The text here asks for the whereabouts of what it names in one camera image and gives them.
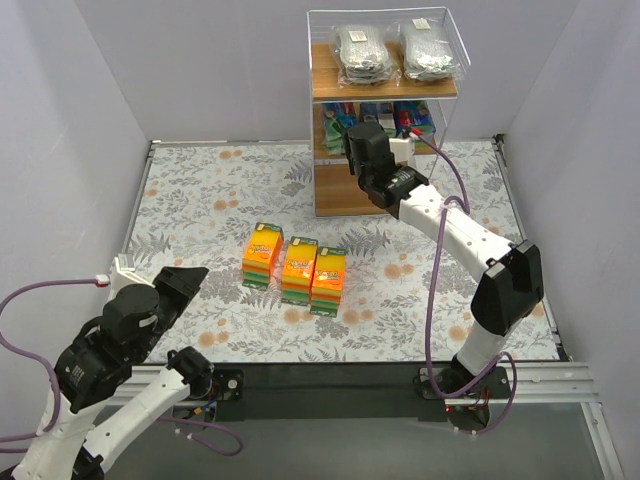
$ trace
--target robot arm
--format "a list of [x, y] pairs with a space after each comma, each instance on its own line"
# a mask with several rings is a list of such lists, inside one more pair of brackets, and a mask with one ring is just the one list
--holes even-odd
[[212, 388], [212, 373], [213, 365], [193, 347], [169, 352], [167, 366], [142, 392], [87, 433], [78, 461], [96, 468], [88, 468], [86, 473], [80, 472], [82, 467], [76, 468], [73, 479], [102, 478], [131, 442], [169, 408], [186, 398], [207, 395]]
[[[208, 273], [206, 268], [165, 267], [153, 284], [149, 284], [132, 272], [121, 274], [119, 259], [114, 262], [114, 271], [112, 300], [105, 304], [101, 316], [82, 327], [73, 343], [58, 358], [55, 366], [61, 392], [58, 421], [51, 431], [43, 431], [54, 411], [54, 393], [50, 392], [38, 429], [39, 436], [31, 442], [22, 462], [13, 470], [12, 478], [16, 480], [64, 480], [72, 478], [72, 474], [74, 478], [91, 478], [86, 472], [95, 470], [104, 457], [91, 457], [87, 461], [86, 455], [78, 456], [78, 452], [96, 417], [116, 388], [131, 377], [133, 365], [147, 358], [160, 337], [182, 315]], [[210, 364], [201, 356], [196, 360], [206, 363], [204, 371], [209, 372], [210, 380]], [[115, 442], [103, 445], [94, 439], [91, 443], [94, 450], [104, 447], [105, 454], [115, 460], [124, 449], [119, 449], [116, 442], [128, 445], [158, 409], [176, 396], [181, 396], [181, 400], [189, 395], [189, 382], [196, 381], [197, 377], [191, 378], [185, 373], [188, 372], [181, 372], [177, 366], [168, 367], [163, 375], [166, 382], [160, 383], [159, 387], [156, 384], [156, 388], [162, 391], [167, 388], [163, 385], [174, 387], [151, 400], [149, 392], [141, 394], [141, 398], [133, 401], [137, 405], [123, 409], [124, 412], [111, 421], [111, 425], [122, 429], [123, 434], [119, 436], [122, 440], [116, 438]], [[175, 386], [178, 377], [183, 382], [179, 388]], [[130, 420], [127, 414], [139, 413], [148, 401], [152, 411], [140, 419], [141, 425], [123, 426], [123, 420]], [[112, 432], [106, 433], [105, 436], [110, 437]], [[117, 429], [114, 428], [113, 433], [118, 437]]]
[[[369, 199], [437, 240], [442, 209], [450, 207], [425, 176], [396, 165], [382, 127], [360, 123], [345, 132], [344, 144], [351, 174]], [[540, 251], [534, 244], [524, 241], [516, 246], [457, 208], [450, 208], [446, 218], [444, 248], [478, 282], [471, 302], [471, 333], [438, 379], [448, 393], [469, 383], [491, 362], [517, 323], [542, 300], [544, 289]]]

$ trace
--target sponge package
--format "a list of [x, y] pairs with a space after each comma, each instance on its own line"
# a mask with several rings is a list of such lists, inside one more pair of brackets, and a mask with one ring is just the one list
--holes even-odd
[[282, 248], [282, 228], [271, 223], [256, 223], [242, 257], [245, 287], [266, 290]]
[[283, 302], [294, 305], [309, 304], [317, 253], [317, 240], [291, 237], [282, 270]]
[[347, 252], [332, 247], [318, 250], [311, 285], [311, 313], [335, 317], [342, 297]]

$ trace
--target yellow sponge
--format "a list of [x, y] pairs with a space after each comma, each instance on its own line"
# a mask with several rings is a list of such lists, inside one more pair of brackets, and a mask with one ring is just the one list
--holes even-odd
[[313, 238], [291, 237], [282, 270], [283, 284], [311, 287], [313, 267], [316, 263], [318, 241]]
[[320, 247], [319, 252], [311, 295], [320, 294], [340, 298], [344, 285], [347, 252], [341, 248], [331, 247]]
[[282, 228], [271, 223], [256, 223], [242, 257], [243, 270], [252, 273], [262, 271], [263, 274], [271, 276], [281, 247]]

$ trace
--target floral pattern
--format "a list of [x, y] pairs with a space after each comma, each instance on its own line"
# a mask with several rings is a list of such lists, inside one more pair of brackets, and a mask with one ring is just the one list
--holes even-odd
[[[469, 191], [472, 216], [520, 240], [490, 142], [449, 143]], [[429, 174], [434, 157], [419, 157]], [[307, 145], [162, 146], [153, 158], [128, 251], [152, 280], [165, 265], [206, 266], [210, 273], [184, 315], [158, 343], [150, 362], [193, 345], [215, 362], [417, 361], [424, 358], [427, 289], [434, 243], [388, 215], [316, 218], [313, 160]], [[445, 162], [430, 180], [457, 193]], [[349, 252], [337, 318], [282, 304], [279, 279], [264, 291], [242, 286], [241, 258], [253, 225], [280, 225]], [[283, 246], [280, 265], [286, 252]], [[476, 285], [445, 254], [437, 287], [432, 352], [449, 360], [473, 317]], [[512, 335], [509, 350], [528, 360], [556, 359], [540, 305]]]

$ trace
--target shelf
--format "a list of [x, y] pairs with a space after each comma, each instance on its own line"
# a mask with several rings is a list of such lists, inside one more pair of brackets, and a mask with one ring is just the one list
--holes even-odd
[[[355, 102], [356, 115], [360, 117], [360, 104]], [[313, 105], [313, 158], [317, 160], [346, 159], [344, 154], [332, 155], [324, 145], [324, 120], [322, 118], [322, 105]], [[416, 155], [433, 155], [435, 152], [424, 143], [416, 145]]]
[[[399, 47], [397, 43], [387, 44], [389, 52], [398, 65], [402, 65]], [[420, 84], [402, 76], [400, 85], [396, 85], [396, 82], [391, 80], [381, 85], [340, 87], [338, 85], [338, 65], [331, 55], [328, 43], [312, 44], [311, 59], [313, 101], [316, 103], [350, 100], [455, 98], [458, 93], [453, 78]]]
[[316, 165], [314, 178], [319, 217], [385, 213], [360, 190], [356, 177], [349, 173], [349, 165]]

